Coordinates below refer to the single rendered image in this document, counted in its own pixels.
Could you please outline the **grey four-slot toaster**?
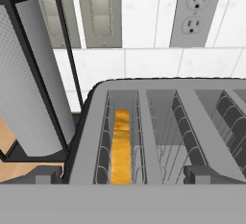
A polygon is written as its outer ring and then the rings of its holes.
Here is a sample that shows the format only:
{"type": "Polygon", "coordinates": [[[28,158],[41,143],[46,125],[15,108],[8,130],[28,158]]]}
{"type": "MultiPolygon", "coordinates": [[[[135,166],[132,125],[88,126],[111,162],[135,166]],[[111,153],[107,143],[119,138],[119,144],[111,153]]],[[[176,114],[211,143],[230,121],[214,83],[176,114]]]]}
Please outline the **grey four-slot toaster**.
{"type": "Polygon", "coordinates": [[[89,92],[64,179],[111,184],[115,111],[128,110],[131,184],[184,184],[186,165],[207,165],[246,184],[245,79],[128,79],[89,92]]]}

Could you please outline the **grey wall power outlet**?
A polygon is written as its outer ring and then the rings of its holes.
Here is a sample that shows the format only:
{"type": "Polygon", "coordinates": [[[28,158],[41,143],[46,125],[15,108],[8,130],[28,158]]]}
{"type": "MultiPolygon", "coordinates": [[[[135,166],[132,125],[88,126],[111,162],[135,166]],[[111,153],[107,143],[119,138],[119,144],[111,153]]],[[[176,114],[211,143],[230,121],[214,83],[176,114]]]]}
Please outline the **grey wall power outlet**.
{"type": "Polygon", "coordinates": [[[177,0],[170,46],[204,47],[218,1],[177,0]]]}

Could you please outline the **golden bread slice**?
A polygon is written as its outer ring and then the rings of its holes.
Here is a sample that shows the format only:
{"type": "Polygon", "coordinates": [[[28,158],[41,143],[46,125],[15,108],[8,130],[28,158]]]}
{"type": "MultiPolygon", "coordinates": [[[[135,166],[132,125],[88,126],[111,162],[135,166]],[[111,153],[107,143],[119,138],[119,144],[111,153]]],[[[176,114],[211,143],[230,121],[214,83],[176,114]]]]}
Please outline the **golden bread slice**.
{"type": "Polygon", "coordinates": [[[128,185],[131,182],[130,116],[128,110],[115,111],[111,145],[111,183],[128,185]]]}

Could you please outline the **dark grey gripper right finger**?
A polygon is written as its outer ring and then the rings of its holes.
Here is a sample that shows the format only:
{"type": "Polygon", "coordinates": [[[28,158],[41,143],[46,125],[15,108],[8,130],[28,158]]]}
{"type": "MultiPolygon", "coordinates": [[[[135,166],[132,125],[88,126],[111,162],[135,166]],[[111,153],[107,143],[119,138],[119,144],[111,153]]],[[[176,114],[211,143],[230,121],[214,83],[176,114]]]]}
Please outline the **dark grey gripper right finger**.
{"type": "Polygon", "coordinates": [[[184,183],[190,185],[244,185],[244,182],[224,176],[207,165],[186,165],[184,183]]]}

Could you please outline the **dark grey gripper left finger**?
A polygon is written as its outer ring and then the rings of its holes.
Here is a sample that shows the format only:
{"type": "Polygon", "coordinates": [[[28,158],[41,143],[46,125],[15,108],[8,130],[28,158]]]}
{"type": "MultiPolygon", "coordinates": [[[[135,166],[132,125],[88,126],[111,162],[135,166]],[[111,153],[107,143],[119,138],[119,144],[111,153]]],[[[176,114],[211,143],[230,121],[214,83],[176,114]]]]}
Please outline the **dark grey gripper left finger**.
{"type": "Polygon", "coordinates": [[[61,176],[62,167],[60,165],[40,165],[26,175],[3,181],[3,184],[52,185],[56,184],[61,176]]]}

